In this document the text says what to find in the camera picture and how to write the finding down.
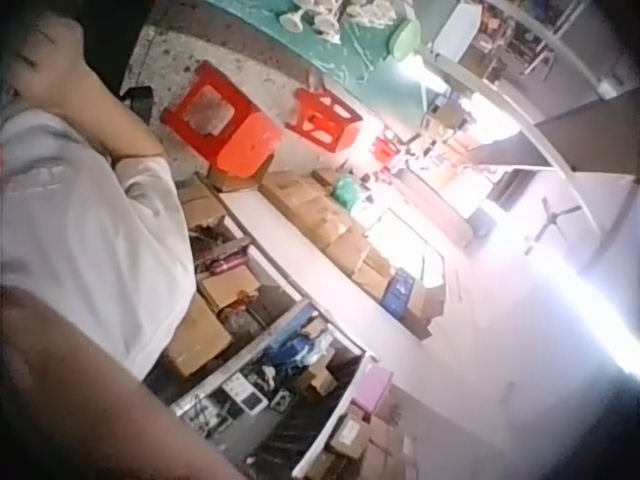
cluttered shelf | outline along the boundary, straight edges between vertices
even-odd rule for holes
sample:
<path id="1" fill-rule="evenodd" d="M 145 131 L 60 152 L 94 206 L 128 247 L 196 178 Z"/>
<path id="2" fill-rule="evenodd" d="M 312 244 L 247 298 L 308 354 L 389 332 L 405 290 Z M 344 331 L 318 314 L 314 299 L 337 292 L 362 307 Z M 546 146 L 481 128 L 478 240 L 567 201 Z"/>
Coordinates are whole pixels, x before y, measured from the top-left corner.
<path id="1" fill-rule="evenodd" d="M 265 275 L 267 260 L 229 227 L 209 186 L 193 178 L 178 192 L 198 293 L 147 386 L 248 478 L 365 468 L 369 417 L 384 407 L 392 374 Z"/>

package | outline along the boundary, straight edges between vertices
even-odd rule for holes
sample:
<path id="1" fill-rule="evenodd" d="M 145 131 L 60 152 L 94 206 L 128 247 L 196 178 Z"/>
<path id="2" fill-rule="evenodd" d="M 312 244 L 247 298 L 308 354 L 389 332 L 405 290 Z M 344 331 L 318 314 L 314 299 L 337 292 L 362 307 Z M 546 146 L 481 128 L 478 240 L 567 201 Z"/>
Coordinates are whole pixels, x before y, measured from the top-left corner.
<path id="1" fill-rule="evenodd" d="M 361 229 L 354 227 L 349 228 L 324 250 L 325 255 L 348 277 L 360 268 L 371 249 L 371 243 L 362 235 Z"/>
<path id="2" fill-rule="evenodd" d="M 431 320 L 421 319 L 410 314 L 405 315 L 405 318 L 402 320 L 404 328 L 409 330 L 409 332 L 420 341 L 431 338 L 432 334 L 431 330 L 429 330 L 430 324 Z"/>
<path id="3" fill-rule="evenodd" d="M 430 115 L 431 119 L 444 128 L 456 130 L 464 119 L 466 111 L 457 100 L 447 100 L 442 107 Z"/>
<path id="4" fill-rule="evenodd" d="M 298 393 L 308 397 L 326 397 L 338 385 L 338 382 L 326 368 L 319 368 L 315 371 L 305 370 L 295 383 Z"/>
<path id="5" fill-rule="evenodd" d="M 178 186 L 178 200 L 180 200 L 182 204 L 211 196 L 212 194 L 209 188 L 195 176 L 182 182 Z"/>
<path id="6" fill-rule="evenodd" d="M 344 174 L 332 168 L 318 168 L 311 172 L 311 177 L 322 187 L 333 190 Z"/>
<path id="7" fill-rule="evenodd" d="M 364 410 L 358 408 L 353 403 L 347 408 L 347 413 L 362 420 L 364 418 Z"/>
<path id="8" fill-rule="evenodd" d="M 345 415 L 329 441 L 333 450 L 341 455 L 358 459 L 369 443 L 370 427 L 363 420 Z"/>
<path id="9" fill-rule="evenodd" d="M 241 292 L 251 293 L 258 287 L 260 282 L 246 266 L 205 278 L 198 283 L 200 293 L 216 313 L 235 302 Z"/>
<path id="10" fill-rule="evenodd" d="M 292 210 L 285 216 L 320 250 L 353 225 L 349 214 L 326 196 L 315 197 L 292 207 Z"/>
<path id="11" fill-rule="evenodd" d="M 227 214 L 222 204 L 213 196 L 183 203 L 182 211 L 188 229 L 200 225 L 214 225 Z"/>
<path id="12" fill-rule="evenodd" d="M 387 463 L 387 453 L 369 443 L 362 456 L 358 480 L 379 480 Z"/>
<path id="13" fill-rule="evenodd" d="M 367 253 L 367 255 L 364 257 L 364 264 L 387 280 L 391 280 L 391 278 L 393 277 L 393 266 L 391 265 L 389 260 L 384 258 L 382 254 L 374 247 L 371 247 L 369 253 Z"/>
<path id="14" fill-rule="evenodd" d="M 322 219 L 310 227 L 303 227 L 302 233 L 320 250 L 326 249 L 346 232 L 353 220 L 346 213 Z"/>
<path id="15" fill-rule="evenodd" d="M 231 341 L 231 335 L 196 293 L 166 354 L 176 370 L 186 377 L 220 354 Z"/>
<path id="16" fill-rule="evenodd" d="M 304 182 L 304 184 L 307 185 L 311 191 L 315 191 L 317 195 L 327 195 L 329 193 L 327 192 L 326 188 L 316 182 L 316 180 L 313 178 L 313 175 L 303 175 L 302 177 L 300 177 L 300 180 Z"/>
<path id="17" fill-rule="evenodd" d="M 327 370 L 327 365 L 329 365 L 335 353 L 336 351 L 333 348 L 328 348 L 322 357 L 296 379 L 296 390 L 308 397 L 316 395 L 325 397 L 328 395 L 337 385 L 335 378 Z"/>
<path id="18" fill-rule="evenodd" d="M 323 480 L 335 459 L 336 456 L 333 453 L 325 452 L 323 450 L 313 461 L 309 470 L 307 470 L 305 478 L 307 478 L 307 480 Z"/>
<path id="19" fill-rule="evenodd" d="M 324 191 L 311 178 L 305 179 L 289 171 L 268 173 L 264 177 L 263 186 L 289 206 L 324 195 Z"/>
<path id="20" fill-rule="evenodd" d="M 380 480 L 405 480 L 406 466 L 401 458 L 387 455 Z"/>
<path id="21" fill-rule="evenodd" d="M 369 425 L 371 425 L 371 439 L 369 441 L 382 450 L 389 450 L 389 425 L 377 417 L 371 417 Z"/>
<path id="22" fill-rule="evenodd" d="M 227 214 L 218 199 L 196 177 L 180 186 L 178 199 L 189 229 L 215 224 Z"/>
<path id="23" fill-rule="evenodd" d="M 386 395 L 377 405 L 374 415 L 389 426 L 397 425 L 399 417 L 397 387 L 391 385 Z"/>
<path id="24" fill-rule="evenodd" d="M 404 456 L 405 435 L 395 427 L 387 429 L 387 452 L 398 458 Z"/>
<path id="25" fill-rule="evenodd" d="M 313 320 L 311 320 L 311 322 L 309 322 L 306 327 L 300 330 L 300 333 L 304 333 L 310 339 L 313 340 L 317 338 L 318 335 L 320 335 L 326 329 L 327 329 L 327 322 L 325 322 L 320 317 L 316 317 Z"/>
<path id="26" fill-rule="evenodd" d="M 405 326 L 409 328 L 409 325 L 412 325 L 416 328 L 420 321 L 427 322 L 428 325 L 431 319 L 442 315 L 446 293 L 447 287 L 444 283 L 438 287 L 427 288 L 422 283 L 415 282 L 403 319 Z"/>
<path id="27" fill-rule="evenodd" d="M 376 302 L 380 302 L 389 284 L 389 279 L 380 276 L 364 263 L 358 267 L 351 280 Z"/>
<path id="28" fill-rule="evenodd" d="M 269 171 L 272 163 L 273 155 L 269 156 L 269 158 L 260 165 L 256 173 L 249 178 L 240 178 L 234 175 L 229 175 L 229 173 L 212 166 L 209 168 L 209 173 L 207 174 L 207 182 L 221 192 L 255 189 L 262 183 L 262 180 Z"/>

hand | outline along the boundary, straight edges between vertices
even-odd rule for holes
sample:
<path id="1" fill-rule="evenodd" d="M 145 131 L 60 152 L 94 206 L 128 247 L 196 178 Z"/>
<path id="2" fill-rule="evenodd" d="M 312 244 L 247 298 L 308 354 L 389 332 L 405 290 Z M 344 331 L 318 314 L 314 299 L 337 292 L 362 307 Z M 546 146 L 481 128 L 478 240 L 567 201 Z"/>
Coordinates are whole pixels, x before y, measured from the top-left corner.
<path id="1" fill-rule="evenodd" d="M 34 107 L 64 113 L 73 96 L 92 83 L 84 60 L 82 27 L 75 21 L 45 15 L 29 33 L 9 65 L 9 84 Z"/>

red plastic stool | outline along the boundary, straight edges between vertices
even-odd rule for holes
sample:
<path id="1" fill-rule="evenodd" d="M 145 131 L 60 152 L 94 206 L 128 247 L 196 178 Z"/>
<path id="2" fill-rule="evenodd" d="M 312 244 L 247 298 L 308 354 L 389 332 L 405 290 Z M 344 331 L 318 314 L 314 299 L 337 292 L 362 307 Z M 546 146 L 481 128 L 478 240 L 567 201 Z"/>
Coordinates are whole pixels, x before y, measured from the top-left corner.
<path id="1" fill-rule="evenodd" d="M 287 123 L 289 130 L 332 153 L 353 145 L 362 117 L 347 103 L 327 90 L 312 93 L 298 88 L 294 96 L 298 118 L 295 124 Z"/>
<path id="2" fill-rule="evenodd" d="M 400 148 L 385 137 L 376 138 L 372 149 L 373 157 L 382 165 L 389 165 L 400 153 Z"/>
<path id="3" fill-rule="evenodd" d="M 233 107 L 233 116 L 217 135 L 202 134 L 185 119 L 207 88 Z M 166 109 L 162 123 L 212 166 L 240 178 L 252 176 L 280 144 L 281 130 L 229 78 L 209 62 L 196 69 L 196 79 L 175 109 Z"/>

speckled floor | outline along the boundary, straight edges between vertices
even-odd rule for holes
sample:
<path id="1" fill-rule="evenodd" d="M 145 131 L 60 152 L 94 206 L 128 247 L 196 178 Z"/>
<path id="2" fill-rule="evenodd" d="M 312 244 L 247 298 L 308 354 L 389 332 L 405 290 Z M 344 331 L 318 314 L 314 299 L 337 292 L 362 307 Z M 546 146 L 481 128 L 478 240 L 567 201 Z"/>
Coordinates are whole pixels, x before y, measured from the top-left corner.
<path id="1" fill-rule="evenodd" d="M 159 122 L 159 116 L 181 98 L 203 60 L 225 72 L 282 126 L 295 114 L 294 90 L 307 83 L 308 64 L 236 17 L 197 0 L 158 1 L 140 35 L 123 90 L 134 85 L 153 87 L 151 127 L 165 145 L 177 180 L 206 169 L 206 164 Z M 271 168 L 308 172 L 335 162 L 283 128 Z"/>

